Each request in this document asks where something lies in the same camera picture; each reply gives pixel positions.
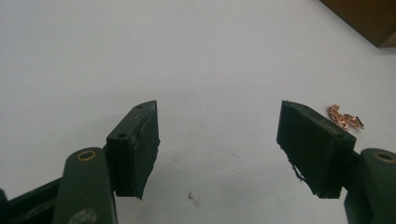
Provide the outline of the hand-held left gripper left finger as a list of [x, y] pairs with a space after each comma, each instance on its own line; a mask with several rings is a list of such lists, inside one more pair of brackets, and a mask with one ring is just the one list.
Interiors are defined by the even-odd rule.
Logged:
[[160, 145], [157, 102], [137, 105], [106, 138], [119, 197], [143, 197]]

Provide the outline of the brown wooden box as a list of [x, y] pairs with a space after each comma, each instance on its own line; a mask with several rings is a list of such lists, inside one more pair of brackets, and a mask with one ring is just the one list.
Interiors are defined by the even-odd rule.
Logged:
[[319, 0], [377, 48], [396, 47], [396, 0]]

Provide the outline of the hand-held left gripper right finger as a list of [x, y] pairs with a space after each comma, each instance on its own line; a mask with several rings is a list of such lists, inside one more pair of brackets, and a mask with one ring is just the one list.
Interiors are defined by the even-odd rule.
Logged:
[[276, 142], [314, 195], [340, 196], [343, 163], [353, 152], [355, 136], [307, 105], [283, 101]]

